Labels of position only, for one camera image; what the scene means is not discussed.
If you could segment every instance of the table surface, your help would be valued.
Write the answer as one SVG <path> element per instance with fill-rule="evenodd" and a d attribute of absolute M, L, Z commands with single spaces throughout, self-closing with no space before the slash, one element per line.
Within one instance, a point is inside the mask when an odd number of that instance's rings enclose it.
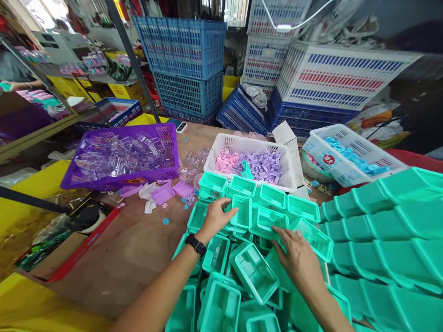
<path fill-rule="evenodd" d="M 147 62 L 142 62 L 140 66 L 146 65 Z M 63 74 L 58 65 L 54 64 L 40 64 L 40 63 L 34 63 L 35 68 L 40 71 L 45 76 L 54 76 L 54 77 L 62 77 L 62 78 L 71 78 L 74 79 L 74 76 L 71 74 Z M 85 77 L 79 77 L 80 81 L 86 81 L 87 78 Z M 106 73 L 103 74 L 97 74 L 97 75 L 89 75 L 89 79 L 92 82 L 98 82 L 98 83 L 105 83 L 105 84 L 120 84 L 120 85 L 126 85 L 130 86 L 134 83 L 138 82 L 137 79 L 128 80 L 128 81 L 116 81 L 112 77 L 108 76 Z"/>
<path fill-rule="evenodd" d="M 211 148 L 221 132 L 233 133 L 188 123 L 187 129 L 177 134 L 179 158 L 183 160 L 187 151 L 197 153 L 201 148 Z M 186 137 L 189 137 L 188 143 L 185 143 Z M 319 204 L 331 199 L 316 189 L 311 198 Z M 158 206 L 152 214 L 144 214 L 146 200 L 138 195 L 124 202 L 126 205 L 119 216 L 71 272 L 63 280 L 48 285 L 83 307 L 111 319 L 118 318 L 168 265 L 192 211 L 192 208 L 184 209 L 178 195 L 168 201 L 167 208 Z M 164 218 L 169 218 L 169 225 L 163 225 Z"/>

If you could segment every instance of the white cable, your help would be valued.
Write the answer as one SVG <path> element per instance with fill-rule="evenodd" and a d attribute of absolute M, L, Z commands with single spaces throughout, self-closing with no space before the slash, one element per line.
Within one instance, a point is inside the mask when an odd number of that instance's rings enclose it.
<path fill-rule="evenodd" d="M 335 0 L 329 0 L 319 10 L 317 10 L 310 18 L 306 19 L 304 22 L 302 22 L 299 25 L 296 25 L 294 27 L 292 27 L 289 24 L 279 24 L 278 26 L 275 26 L 274 21 L 272 20 L 271 14 L 269 13 L 268 7 L 266 6 L 264 0 L 262 0 L 262 3 L 263 3 L 266 13 L 268 14 L 269 20 L 271 21 L 272 27 L 275 30 L 277 30 L 277 32 L 285 33 L 285 32 L 289 32 L 291 30 L 297 29 L 297 28 L 301 27 L 302 25 L 304 25 L 305 23 L 307 23 L 308 21 L 310 21 L 311 19 L 313 19 L 318 13 L 320 13 L 323 10 L 323 8 L 325 8 L 327 5 L 329 5 L 332 1 L 335 1 Z"/>

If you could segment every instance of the person's arm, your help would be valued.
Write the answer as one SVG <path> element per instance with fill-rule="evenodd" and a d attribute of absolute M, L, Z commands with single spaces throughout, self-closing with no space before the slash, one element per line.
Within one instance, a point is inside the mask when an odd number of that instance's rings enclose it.
<path fill-rule="evenodd" d="M 272 241 L 280 263 L 305 299 L 323 331 L 354 331 L 337 301 L 329 293 L 318 258 L 303 235 L 289 229 L 279 227 L 273 227 L 273 229 L 280 235 L 287 251 L 285 254 L 281 246 L 276 241 Z"/>
<path fill-rule="evenodd" d="M 230 199 L 221 198 L 209 205 L 203 226 L 195 234 L 195 238 L 205 247 L 210 239 L 237 213 L 238 208 L 223 212 L 222 206 L 224 207 L 230 201 Z M 200 254 L 192 246 L 185 245 L 117 320 L 111 332 L 163 331 L 199 258 Z"/>
<path fill-rule="evenodd" d="M 39 79 L 36 79 L 35 81 L 32 81 L 32 82 L 8 82 L 8 81 L 6 81 L 5 83 L 8 83 L 11 85 L 11 91 L 39 89 L 39 88 L 45 87 L 43 82 L 40 81 Z"/>

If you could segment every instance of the black wristwatch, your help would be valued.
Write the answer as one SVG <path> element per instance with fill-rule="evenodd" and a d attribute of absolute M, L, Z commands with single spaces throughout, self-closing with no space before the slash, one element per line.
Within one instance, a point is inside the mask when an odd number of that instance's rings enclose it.
<path fill-rule="evenodd" d="M 194 237 L 193 233 L 189 234 L 185 240 L 185 244 L 190 244 L 194 250 L 200 254 L 200 256 L 203 256 L 206 253 L 206 247 Z"/>

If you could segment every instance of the white plastic crate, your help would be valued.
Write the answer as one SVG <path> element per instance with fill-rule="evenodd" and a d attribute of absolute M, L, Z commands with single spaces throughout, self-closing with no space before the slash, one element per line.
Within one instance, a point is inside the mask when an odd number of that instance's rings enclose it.
<path fill-rule="evenodd" d="M 216 169 L 216 161 L 217 157 L 220 154 L 220 150 L 228 149 L 232 152 L 248 152 L 248 153 L 262 153 L 264 150 L 269 150 L 271 152 L 280 151 L 280 166 L 283 169 L 284 173 L 278 181 L 278 185 L 270 184 L 270 186 L 283 190 L 285 192 L 295 192 L 297 190 L 297 175 L 303 174 L 301 170 L 300 163 L 294 163 L 293 156 L 291 156 L 290 149 L 283 144 L 271 143 L 260 141 L 247 137 L 240 137 L 235 135 L 228 134 L 218 134 L 216 139 L 214 140 L 214 144 L 212 145 L 211 152 L 206 159 L 204 164 L 204 171 L 211 171 L 216 174 L 222 175 L 228 179 L 232 179 L 232 174 L 226 174 L 217 172 Z M 267 183 L 265 181 L 256 181 L 258 184 Z"/>
<path fill-rule="evenodd" d="M 283 101 L 360 111 L 420 56 L 294 41 L 276 87 Z"/>
<path fill-rule="evenodd" d="M 302 23 L 311 5 L 311 0 L 264 0 L 275 26 Z M 279 38 L 297 37 L 299 29 L 287 33 L 277 32 L 269 20 L 262 0 L 252 0 L 249 14 L 248 35 L 267 35 Z"/>
<path fill-rule="evenodd" d="M 259 81 L 259 80 L 251 80 L 248 78 L 241 77 L 240 84 L 249 84 L 253 86 L 259 86 L 263 89 L 264 94 L 268 97 L 268 100 L 271 98 L 272 91 L 274 91 L 275 82 L 267 82 L 267 81 Z"/>
<path fill-rule="evenodd" d="M 368 164 L 377 164 L 380 167 L 388 166 L 389 171 L 370 177 L 363 173 L 353 162 L 348 160 L 340 152 L 330 146 L 324 139 L 335 138 L 345 148 L 354 149 L 361 159 Z M 350 187 L 363 182 L 373 182 L 378 178 L 401 172 L 408 166 L 389 153 L 363 138 L 345 125 L 333 124 L 328 127 L 312 130 L 310 136 L 303 145 L 303 149 L 309 153 L 324 170 L 331 173 L 343 187 Z"/>
<path fill-rule="evenodd" d="M 244 78 L 277 83 L 286 59 L 290 39 L 248 37 Z"/>

